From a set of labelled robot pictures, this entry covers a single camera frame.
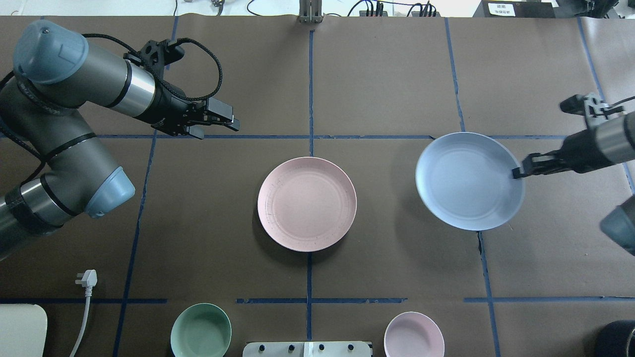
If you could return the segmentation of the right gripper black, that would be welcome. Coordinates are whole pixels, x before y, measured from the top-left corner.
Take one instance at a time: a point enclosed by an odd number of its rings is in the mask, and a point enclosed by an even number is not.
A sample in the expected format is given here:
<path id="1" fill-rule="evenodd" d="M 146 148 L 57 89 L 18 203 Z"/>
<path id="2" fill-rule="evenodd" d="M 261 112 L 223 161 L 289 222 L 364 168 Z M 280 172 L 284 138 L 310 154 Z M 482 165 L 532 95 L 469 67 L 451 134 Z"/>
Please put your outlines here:
<path id="1" fill-rule="evenodd" d="M 521 167 L 512 169 L 515 180 L 530 176 L 541 176 L 573 171 L 584 174 L 603 168 L 603 154 L 596 144 L 596 136 L 592 130 L 583 130 L 567 136 L 562 147 L 548 154 L 533 152 L 522 160 Z"/>

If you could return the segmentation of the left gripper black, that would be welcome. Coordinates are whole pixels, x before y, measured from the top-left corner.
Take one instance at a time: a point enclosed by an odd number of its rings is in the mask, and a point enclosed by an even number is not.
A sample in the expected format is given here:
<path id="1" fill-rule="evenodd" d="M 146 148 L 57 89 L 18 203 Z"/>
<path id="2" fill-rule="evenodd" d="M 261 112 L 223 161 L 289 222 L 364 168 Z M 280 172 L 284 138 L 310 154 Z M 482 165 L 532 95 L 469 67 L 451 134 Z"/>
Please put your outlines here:
<path id="1" fill-rule="evenodd" d="M 179 99 L 159 82 L 149 107 L 135 119 L 170 136 L 184 135 L 199 140 L 205 138 L 204 129 L 199 125 L 220 125 L 235 132 L 241 127 L 231 105 L 213 97 L 201 101 Z"/>

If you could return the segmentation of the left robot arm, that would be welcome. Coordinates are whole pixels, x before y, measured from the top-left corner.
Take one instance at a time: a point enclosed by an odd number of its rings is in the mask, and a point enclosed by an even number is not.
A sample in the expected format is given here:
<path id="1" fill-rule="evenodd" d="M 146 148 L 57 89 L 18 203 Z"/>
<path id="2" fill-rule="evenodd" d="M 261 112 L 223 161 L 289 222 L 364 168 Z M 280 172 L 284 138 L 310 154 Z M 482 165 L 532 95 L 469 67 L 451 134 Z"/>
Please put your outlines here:
<path id="1" fill-rule="evenodd" d="M 52 235 L 73 217 L 100 218 L 134 196 L 121 165 L 82 117 L 87 102 L 149 124 L 170 136 L 204 138 L 202 126 L 240 129 L 229 104 L 213 92 L 187 96 L 164 79 L 165 67 L 184 58 L 191 38 L 126 43 L 118 56 L 89 38 L 50 22 L 30 23 L 18 39 L 13 70 L 1 81 L 1 131 L 39 160 L 23 183 L 1 199 L 1 257 Z"/>

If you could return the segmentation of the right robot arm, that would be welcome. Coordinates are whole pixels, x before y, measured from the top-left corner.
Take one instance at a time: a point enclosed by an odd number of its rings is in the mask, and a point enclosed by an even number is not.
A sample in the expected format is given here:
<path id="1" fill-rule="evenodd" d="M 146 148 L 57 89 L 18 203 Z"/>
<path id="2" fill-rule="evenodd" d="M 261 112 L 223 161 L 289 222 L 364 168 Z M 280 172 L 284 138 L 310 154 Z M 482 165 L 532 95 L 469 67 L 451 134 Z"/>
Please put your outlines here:
<path id="1" fill-rule="evenodd" d="M 622 165 L 634 159 L 634 114 L 590 124 L 550 152 L 528 154 L 512 170 L 516 179 L 556 175 L 543 217 L 554 237 L 605 237 L 634 253 L 634 175 Z"/>

